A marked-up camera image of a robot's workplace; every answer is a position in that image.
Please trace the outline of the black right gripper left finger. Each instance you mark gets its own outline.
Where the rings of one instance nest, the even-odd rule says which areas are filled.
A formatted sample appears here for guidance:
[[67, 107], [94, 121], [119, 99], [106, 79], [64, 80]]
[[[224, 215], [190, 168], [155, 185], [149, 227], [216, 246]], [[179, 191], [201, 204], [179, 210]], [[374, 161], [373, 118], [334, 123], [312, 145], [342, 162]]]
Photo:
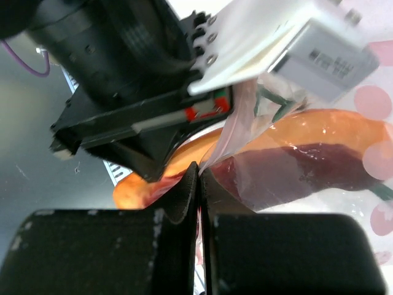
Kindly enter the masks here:
[[15, 233], [2, 294], [192, 294], [198, 167], [143, 210], [39, 210]]

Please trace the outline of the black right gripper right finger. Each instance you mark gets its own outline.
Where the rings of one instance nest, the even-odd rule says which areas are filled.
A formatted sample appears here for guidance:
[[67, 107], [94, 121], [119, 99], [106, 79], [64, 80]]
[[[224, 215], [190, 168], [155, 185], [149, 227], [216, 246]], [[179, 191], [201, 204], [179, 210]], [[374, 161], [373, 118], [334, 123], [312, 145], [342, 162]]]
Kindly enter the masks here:
[[385, 294], [368, 238], [350, 216], [254, 213], [210, 171], [200, 177], [207, 294]]

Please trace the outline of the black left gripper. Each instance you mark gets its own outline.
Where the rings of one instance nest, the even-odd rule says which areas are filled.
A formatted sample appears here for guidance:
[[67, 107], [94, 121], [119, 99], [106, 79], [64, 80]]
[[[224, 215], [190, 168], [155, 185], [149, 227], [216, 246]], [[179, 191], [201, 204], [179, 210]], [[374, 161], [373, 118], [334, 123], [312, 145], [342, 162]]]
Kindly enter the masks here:
[[78, 82], [52, 125], [52, 152], [79, 149], [158, 181], [175, 150], [224, 120], [232, 90], [189, 94], [202, 72], [205, 13], [171, 10], [53, 10], [49, 52]]

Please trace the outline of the clear zip bag pink dots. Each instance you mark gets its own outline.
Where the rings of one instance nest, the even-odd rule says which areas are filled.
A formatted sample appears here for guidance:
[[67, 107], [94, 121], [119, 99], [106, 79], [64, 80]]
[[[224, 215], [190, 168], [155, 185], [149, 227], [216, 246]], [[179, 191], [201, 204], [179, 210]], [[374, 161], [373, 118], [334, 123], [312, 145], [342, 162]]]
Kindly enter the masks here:
[[283, 118], [211, 167], [214, 179], [256, 212], [352, 216], [378, 264], [392, 264], [392, 41], [371, 44], [381, 62], [338, 109]]

